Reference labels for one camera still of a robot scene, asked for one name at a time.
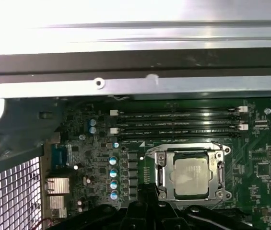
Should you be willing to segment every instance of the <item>metal frame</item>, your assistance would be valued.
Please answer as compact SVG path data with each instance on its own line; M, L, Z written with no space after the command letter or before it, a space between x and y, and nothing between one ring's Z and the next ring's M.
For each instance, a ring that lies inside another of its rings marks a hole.
M180 152L187 152L187 148L199 148L207 151L208 169L212 173L209 180L209 192L207 199L202 200L179 200L175 198L175 186L171 179L171 173L175 171L174 156ZM158 166L162 167L162 186L159 187L160 199L175 202L177 206L188 205L216 205L220 201L226 201L232 197L232 194L225 189L224 157L231 153L231 149L225 145L217 143L189 143L189 144L163 144L148 149L146 157L153 158L155 161L155 181L159 184Z
M271 67L271 48L0 55L0 83L136 78L136 72L152 70L163 75L183 70L186 76L271 75L267 67Z
M0 54L271 47L271 1L49 0L1 8Z
M40 189L39 158L0 173L0 230L29 230L41 220Z
M0 84L0 98L5 99L158 93L196 93L200 97L207 97L219 92L242 92L246 95L255 91L271 92L271 76L159 78L152 73L141 79L96 78Z
M62 118L63 101L55 98L0 99L0 172L34 157Z

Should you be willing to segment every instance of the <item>screw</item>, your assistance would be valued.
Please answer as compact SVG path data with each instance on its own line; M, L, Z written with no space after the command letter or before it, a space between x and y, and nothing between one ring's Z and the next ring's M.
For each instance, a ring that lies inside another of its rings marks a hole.
M219 191L219 192L217 192L216 194L217 194L218 197L223 197L222 191Z
M165 206L166 206L166 203L165 203L164 201L160 201L160 202L158 203L158 206L160 206L160 207L165 207Z
M194 212L194 213L198 213L199 208L198 207L191 207L191 211Z
M271 109L270 108L265 108L264 113L267 114L271 114Z
M85 140L85 138L86 138L85 135L83 135L83 134L79 135L79 139L80 139L80 140Z
M10 154L12 153L12 151L10 150L5 150L2 154L3 157L8 157Z

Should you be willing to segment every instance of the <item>blue capacitor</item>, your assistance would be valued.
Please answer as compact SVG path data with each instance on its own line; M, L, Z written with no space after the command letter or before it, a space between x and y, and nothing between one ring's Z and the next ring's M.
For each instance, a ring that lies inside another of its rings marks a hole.
M118 187L117 180L111 181L110 187L111 187L111 189L117 189L117 187Z
M115 165L117 164L117 157L111 157L109 160L110 165Z
M119 143L117 143L117 142L113 143L113 147L114 148L118 148L119 147Z
M115 178L117 177L117 174L118 174L117 169L111 169L110 177Z
M112 200L117 200L117 198L118 198L118 192L117 191L111 192L110 197L111 197Z

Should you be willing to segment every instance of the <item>capacitor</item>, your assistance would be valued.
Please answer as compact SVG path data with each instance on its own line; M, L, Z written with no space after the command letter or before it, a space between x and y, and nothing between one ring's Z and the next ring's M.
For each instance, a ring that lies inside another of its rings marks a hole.
M111 189L117 189L117 187L118 187L117 180L111 181L110 187L111 187Z
M110 197L111 197L112 200L117 200L117 198L118 198L118 192L117 191L111 192Z
M109 163L110 163L110 165L117 164L117 157L110 157Z
M110 177L115 178L117 177L117 174L118 174L117 169L111 169Z
M86 178L86 183L90 184L91 182L93 182L95 180L95 177L93 175L89 176Z
M96 124L97 124L97 122L96 122L95 119L91 119L91 120L89 121L89 125L90 125L90 126L95 126Z
M96 129L95 127L90 127L90 129L89 129L89 132L90 132L91 134L95 134L96 131L97 131L97 129Z
M85 140L86 139L86 135L84 135L84 134L79 135L79 139L80 140Z
M85 198L84 198L84 197L81 197L81 198L77 201L77 205L78 205L78 206L83 206L83 205L84 205L84 201L85 201Z
M81 163L78 163L78 164L74 165L74 167L73 167L74 170L78 170L80 168L83 168L83 165Z
M113 143L113 147L114 148L118 148L119 147L119 143L117 143L117 142Z

